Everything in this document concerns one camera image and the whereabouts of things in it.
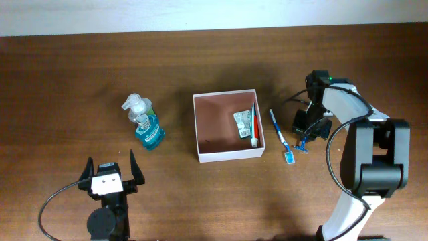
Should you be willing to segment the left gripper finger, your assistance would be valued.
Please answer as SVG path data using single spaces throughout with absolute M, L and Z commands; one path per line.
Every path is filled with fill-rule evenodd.
M 144 175 L 138 166 L 138 163 L 136 162 L 136 158 L 134 156 L 134 153 L 132 149 L 130 150 L 130 166 L 131 166 L 131 173 L 135 180 L 135 185 L 143 185 L 145 184 L 145 178 Z
M 91 186 L 91 179 L 94 176 L 94 164 L 93 159 L 91 157 L 88 157 L 86 166 L 79 178 L 79 184 L 78 189 L 82 191 L 88 191 Z

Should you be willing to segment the blue disposable razor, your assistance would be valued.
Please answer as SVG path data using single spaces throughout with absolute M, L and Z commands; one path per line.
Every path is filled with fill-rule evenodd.
M 300 151 L 302 153 L 307 153 L 308 150 L 305 147 L 305 145 L 306 145 L 307 142 L 308 142 L 307 136 L 304 135 L 304 136 L 300 137 L 300 139 L 294 145 L 294 149 L 297 150 L 297 151 Z

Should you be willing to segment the toothpaste tube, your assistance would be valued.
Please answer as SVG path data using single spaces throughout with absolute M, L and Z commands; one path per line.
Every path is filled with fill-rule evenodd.
M 255 103 L 253 103 L 251 108 L 252 113 L 252 122 L 251 122 L 251 146 L 253 148 L 258 148 L 259 143 L 259 131 L 258 131 L 258 121 L 257 121 L 257 112 L 255 109 Z

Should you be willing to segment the green Dettol soap bar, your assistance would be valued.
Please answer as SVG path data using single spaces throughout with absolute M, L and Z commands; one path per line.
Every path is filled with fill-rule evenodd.
M 236 122 L 239 137 L 241 139 L 251 136 L 251 111 L 245 110 L 233 114 Z

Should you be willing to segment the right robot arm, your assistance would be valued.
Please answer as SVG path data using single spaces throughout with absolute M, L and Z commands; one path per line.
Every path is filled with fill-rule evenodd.
M 347 78 L 314 70 L 305 85 L 310 102 L 292 124 L 296 149 L 326 139 L 328 172 L 342 191 L 315 239 L 358 240 L 372 213 L 408 182 L 410 125 L 379 112 Z

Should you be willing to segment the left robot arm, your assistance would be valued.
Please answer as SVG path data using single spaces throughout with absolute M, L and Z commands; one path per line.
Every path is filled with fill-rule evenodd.
M 88 158 L 79 178 L 78 189 L 85 191 L 101 207 L 88 217 L 87 230 L 91 240 L 128 240 L 130 223 L 127 196 L 138 192 L 138 186 L 145 184 L 134 153 L 130 152 L 130 168 L 133 178 L 121 180 L 117 163 L 105 163 L 94 168 L 93 159 Z

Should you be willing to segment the blue white toothbrush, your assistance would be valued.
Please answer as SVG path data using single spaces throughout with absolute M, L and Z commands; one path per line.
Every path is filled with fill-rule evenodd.
M 284 138 L 284 136 L 280 130 L 280 126 L 277 123 L 277 120 L 275 118 L 275 115 L 274 115 L 272 109 L 269 109 L 269 114 L 270 114 L 270 118 L 272 120 L 272 123 L 274 125 L 274 128 L 276 130 L 276 133 L 278 135 L 278 138 L 279 138 L 280 142 L 282 143 L 282 145 L 285 147 L 284 159 L 286 160 L 286 163 L 288 165 L 294 164 L 295 163 L 294 154 L 292 153 L 290 146 L 288 145 L 287 141 L 285 140 L 285 138 Z

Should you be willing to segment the blue mouthwash bottle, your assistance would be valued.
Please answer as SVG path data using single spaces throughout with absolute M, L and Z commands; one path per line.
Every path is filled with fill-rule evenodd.
M 159 125 L 159 120 L 155 115 L 141 114 L 136 118 L 136 137 L 142 142 L 143 147 L 152 151 L 163 141 L 165 131 Z

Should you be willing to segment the clear pump soap bottle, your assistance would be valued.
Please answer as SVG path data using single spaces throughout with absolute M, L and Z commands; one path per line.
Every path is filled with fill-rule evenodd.
M 136 118 L 139 115 L 156 115 L 151 100 L 142 98 L 137 93 L 130 94 L 121 108 L 129 110 L 128 118 L 133 123 L 137 123 Z

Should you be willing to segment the white cardboard box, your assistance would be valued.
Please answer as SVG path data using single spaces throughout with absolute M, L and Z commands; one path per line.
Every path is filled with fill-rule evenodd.
M 257 147 L 239 136 L 233 114 L 255 107 Z M 257 92 L 254 89 L 211 92 L 193 96 L 195 136 L 200 163 L 258 158 L 265 151 L 265 137 Z

